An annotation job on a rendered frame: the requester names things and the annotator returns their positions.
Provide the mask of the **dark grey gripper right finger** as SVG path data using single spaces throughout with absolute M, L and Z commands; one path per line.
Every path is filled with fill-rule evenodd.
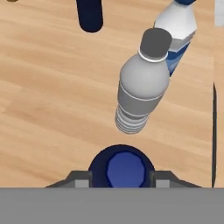
M 200 188 L 199 185 L 179 179 L 171 171 L 151 171 L 150 186 L 154 188 Z

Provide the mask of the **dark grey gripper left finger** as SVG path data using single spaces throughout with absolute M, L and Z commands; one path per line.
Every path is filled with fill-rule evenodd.
M 71 171 L 65 179 L 49 185 L 48 187 L 65 187 L 65 188 L 91 188 L 92 172 L 91 171 Z

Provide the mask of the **dark blue bottle, blue cap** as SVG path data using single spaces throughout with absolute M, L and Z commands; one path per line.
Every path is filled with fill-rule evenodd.
M 139 149 L 126 145 L 111 145 L 101 150 L 89 168 L 93 187 L 138 188 L 150 186 L 150 172 L 155 168 Z

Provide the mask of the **white and blue plastic bottle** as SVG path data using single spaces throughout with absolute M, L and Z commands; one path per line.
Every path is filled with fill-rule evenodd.
M 196 0 L 172 0 L 157 16 L 154 26 L 167 30 L 172 37 L 166 63 L 173 74 L 197 31 L 193 3 Z

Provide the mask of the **grey plastic bottle, dark cap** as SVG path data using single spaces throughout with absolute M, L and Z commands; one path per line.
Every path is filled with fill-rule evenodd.
M 122 66 L 115 112 L 115 124 L 120 131 L 139 133 L 163 98 L 170 82 L 165 59 L 171 42 L 168 31 L 147 29 L 137 54 Z

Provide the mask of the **dark navy glass bottle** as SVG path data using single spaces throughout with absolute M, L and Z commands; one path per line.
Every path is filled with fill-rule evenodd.
M 103 26 L 102 0 L 76 0 L 79 24 L 85 32 L 98 32 Z

